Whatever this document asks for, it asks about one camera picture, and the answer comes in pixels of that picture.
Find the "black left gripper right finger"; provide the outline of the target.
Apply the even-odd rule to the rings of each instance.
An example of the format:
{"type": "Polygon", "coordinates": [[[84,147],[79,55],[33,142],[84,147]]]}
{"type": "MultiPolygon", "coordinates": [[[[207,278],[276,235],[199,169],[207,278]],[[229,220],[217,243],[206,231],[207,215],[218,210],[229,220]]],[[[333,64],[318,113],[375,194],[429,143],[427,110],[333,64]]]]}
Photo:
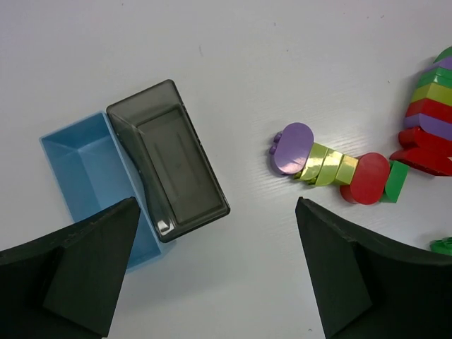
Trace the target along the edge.
{"type": "Polygon", "coordinates": [[[451,257],[300,198],[296,217],[326,338],[450,338],[451,257]]]}

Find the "green lego brick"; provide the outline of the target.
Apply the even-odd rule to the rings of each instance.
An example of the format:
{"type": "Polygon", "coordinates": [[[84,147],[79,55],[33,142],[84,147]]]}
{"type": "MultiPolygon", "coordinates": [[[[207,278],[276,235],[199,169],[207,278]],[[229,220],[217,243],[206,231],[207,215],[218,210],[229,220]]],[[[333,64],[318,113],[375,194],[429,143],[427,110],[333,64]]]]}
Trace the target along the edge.
{"type": "Polygon", "coordinates": [[[434,253],[452,256],[452,237],[434,240],[429,247],[434,253]]]}

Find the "red rounded lego brick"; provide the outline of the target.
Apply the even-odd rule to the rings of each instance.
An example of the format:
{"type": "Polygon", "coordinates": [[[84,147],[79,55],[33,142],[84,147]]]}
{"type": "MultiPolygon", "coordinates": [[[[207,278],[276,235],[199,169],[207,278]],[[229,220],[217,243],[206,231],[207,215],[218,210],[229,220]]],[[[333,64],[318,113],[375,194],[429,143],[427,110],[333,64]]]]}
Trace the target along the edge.
{"type": "Polygon", "coordinates": [[[388,160],[379,153],[359,157],[349,185],[340,187],[341,196],[349,203],[373,205],[382,197],[390,173],[388,160]]]}

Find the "purple rounded lego brick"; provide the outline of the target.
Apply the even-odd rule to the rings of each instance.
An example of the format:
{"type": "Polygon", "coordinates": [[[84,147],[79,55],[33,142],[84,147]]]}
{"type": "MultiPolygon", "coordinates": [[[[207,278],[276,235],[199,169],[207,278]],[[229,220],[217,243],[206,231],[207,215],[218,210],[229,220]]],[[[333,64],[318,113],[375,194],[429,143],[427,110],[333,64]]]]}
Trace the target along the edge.
{"type": "Polygon", "coordinates": [[[270,147],[270,164],[276,173],[292,175],[300,172],[314,144],[312,130],[303,123],[295,122],[278,132],[270,147]]]}

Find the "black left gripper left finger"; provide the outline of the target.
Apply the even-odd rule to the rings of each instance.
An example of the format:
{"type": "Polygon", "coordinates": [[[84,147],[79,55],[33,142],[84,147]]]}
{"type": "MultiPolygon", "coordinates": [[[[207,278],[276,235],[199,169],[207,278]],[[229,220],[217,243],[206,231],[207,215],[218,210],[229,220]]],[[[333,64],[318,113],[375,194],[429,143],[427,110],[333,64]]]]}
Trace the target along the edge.
{"type": "Polygon", "coordinates": [[[126,198],[1,251],[1,337],[106,338],[140,214],[126,198]]]}

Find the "small green lego wedge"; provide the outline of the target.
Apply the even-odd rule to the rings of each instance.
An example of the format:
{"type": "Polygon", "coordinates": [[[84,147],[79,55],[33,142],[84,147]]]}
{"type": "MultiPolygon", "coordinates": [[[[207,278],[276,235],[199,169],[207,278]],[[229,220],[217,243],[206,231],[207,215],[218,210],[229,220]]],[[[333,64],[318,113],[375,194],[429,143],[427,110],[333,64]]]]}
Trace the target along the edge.
{"type": "Polygon", "coordinates": [[[396,203],[402,191],[409,167],[401,162],[390,160],[390,172],[386,181],[383,194],[380,198],[382,203],[396,203]]]}

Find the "lime green lego bricks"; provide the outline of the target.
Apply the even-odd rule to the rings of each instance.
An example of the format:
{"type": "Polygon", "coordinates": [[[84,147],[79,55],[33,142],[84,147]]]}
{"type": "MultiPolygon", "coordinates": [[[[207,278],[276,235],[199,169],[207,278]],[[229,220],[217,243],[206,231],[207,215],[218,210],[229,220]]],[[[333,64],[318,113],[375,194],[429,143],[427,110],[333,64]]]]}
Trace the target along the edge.
{"type": "Polygon", "coordinates": [[[304,168],[293,179],[314,186],[350,185],[359,160],[314,143],[304,168]]]}

